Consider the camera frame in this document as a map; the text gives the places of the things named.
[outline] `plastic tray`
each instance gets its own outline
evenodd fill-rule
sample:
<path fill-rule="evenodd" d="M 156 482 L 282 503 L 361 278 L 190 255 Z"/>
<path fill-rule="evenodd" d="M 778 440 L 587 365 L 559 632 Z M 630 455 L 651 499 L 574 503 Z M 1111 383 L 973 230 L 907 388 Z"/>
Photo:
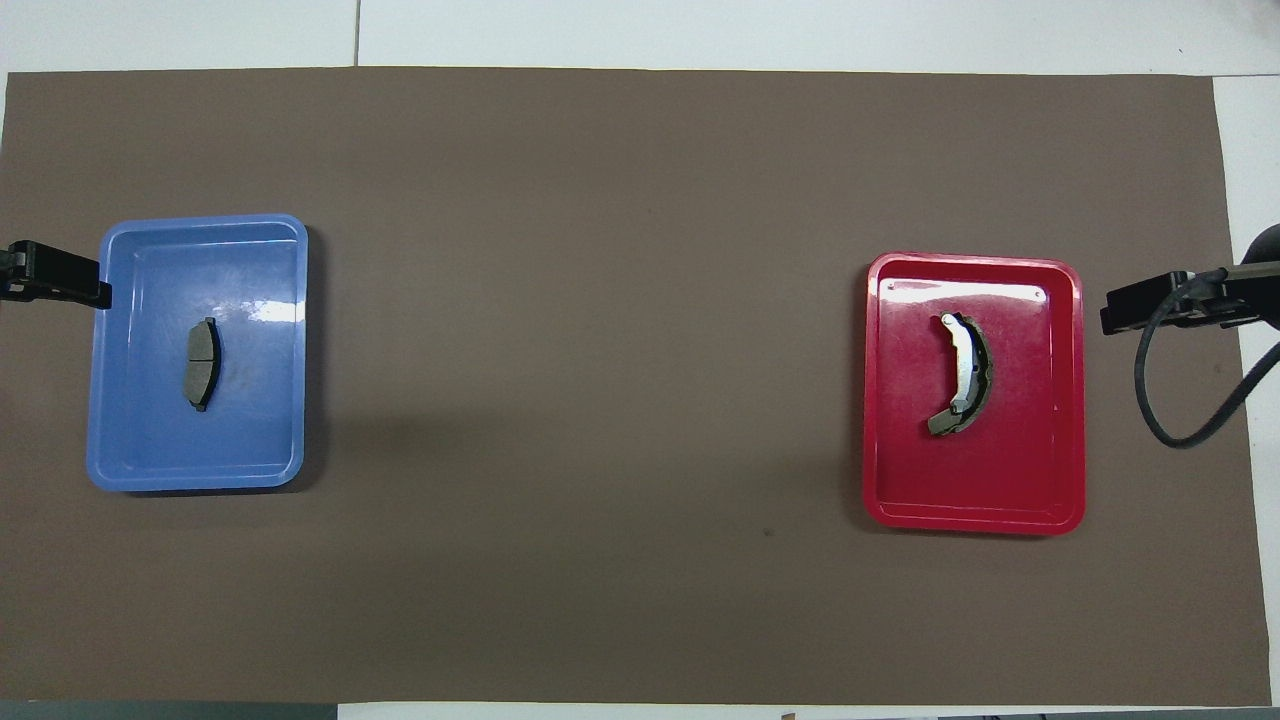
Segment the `plastic tray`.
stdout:
<path fill-rule="evenodd" d="M 942 313 L 991 348 L 966 429 L 925 420 L 956 391 Z M 891 252 L 868 272 L 863 500 L 899 528 L 1061 534 L 1084 516 L 1080 279 L 1055 260 Z"/>
<path fill-rule="evenodd" d="M 127 222 L 102 238 L 90 478 L 110 491 L 274 487 L 302 466 L 307 231 L 291 215 Z M 207 411 L 183 396 L 187 332 L 216 320 Z"/>

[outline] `black clamp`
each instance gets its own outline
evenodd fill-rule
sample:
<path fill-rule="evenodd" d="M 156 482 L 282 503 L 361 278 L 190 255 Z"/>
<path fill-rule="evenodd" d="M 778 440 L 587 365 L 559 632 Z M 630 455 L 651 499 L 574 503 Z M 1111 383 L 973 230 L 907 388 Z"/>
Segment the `black clamp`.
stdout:
<path fill-rule="evenodd" d="M 97 260 L 31 240 L 0 250 L 0 300 L 64 300 L 111 307 L 111 286 L 97 279 Z"/>
<path fill-rule="evenodd" d="M 1174 302 L 1160 324 L 1233 328 L 1266 320 L 1280 329 L 1280 225 L 1260 234 L 1240 265 L 1221 270 L 1225 273 L 1222 279 L 1198 283 Z M 1112 290 L 1107 293 L 1107 306 L 1101 311 L 1103 334 L 1140 331 L 1160 304 L 1194 277 L 1196 273 L 1172 270 Z"/>

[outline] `red tray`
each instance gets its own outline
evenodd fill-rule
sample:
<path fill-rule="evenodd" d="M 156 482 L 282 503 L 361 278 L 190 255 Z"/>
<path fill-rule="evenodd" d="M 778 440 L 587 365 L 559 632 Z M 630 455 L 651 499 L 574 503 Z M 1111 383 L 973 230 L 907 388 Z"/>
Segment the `red tray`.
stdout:
<path fill-rule="evenodd" d="M 980 327 L 993 366 L 964 430 L 925 421 L 956 392 L 940 322 Z M 881 523 L 1055 536 L 1084 516 L 1080 278 L 1056 260 L 890 252 L 867 278 L 863 501 Z"/>

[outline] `brown paper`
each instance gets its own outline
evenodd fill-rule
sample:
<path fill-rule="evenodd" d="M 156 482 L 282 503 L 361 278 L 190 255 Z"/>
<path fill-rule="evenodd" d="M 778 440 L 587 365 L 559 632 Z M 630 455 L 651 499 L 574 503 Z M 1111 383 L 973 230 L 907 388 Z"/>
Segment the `brown paper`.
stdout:
<path fill-rule="evenodd" d="M 539 69 L 15 74 L 0 237 L 311 228 L 302 477 L 83 469 L 92 313 L 0 309 L 10 698 L 1263 705 L 1243 418 L 1164 448 L 1107 290 L 1229 258 L 1207 78 Z M 1048 256 L 1087 306 L 1053 539 L 861 509 L 864 273 Z M 1239 378 L 1164 333 L 1178 429 Z"/>

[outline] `white table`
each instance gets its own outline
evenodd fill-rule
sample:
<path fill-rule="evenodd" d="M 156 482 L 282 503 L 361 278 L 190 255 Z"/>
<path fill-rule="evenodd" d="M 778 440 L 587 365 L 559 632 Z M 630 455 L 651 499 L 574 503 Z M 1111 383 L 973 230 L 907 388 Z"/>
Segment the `white table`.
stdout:
<path fill-rule="evenodd" d="M 1235 260 L 1280 222 L 1280 5 L 1268 0 L 0 3 L 0 78 L 24 70 L 353 64 L 1213 76 Z M 1245 368 L 1276 340 L 1257 325 L 1239 336 Z M 1275 693 L 1280 375 L 1254 392 L 1248 423 Z M 1069 710 L 374 703 L 342 706 L 339 715 L 737 720 L 796 711 L 808 720 Z"/>

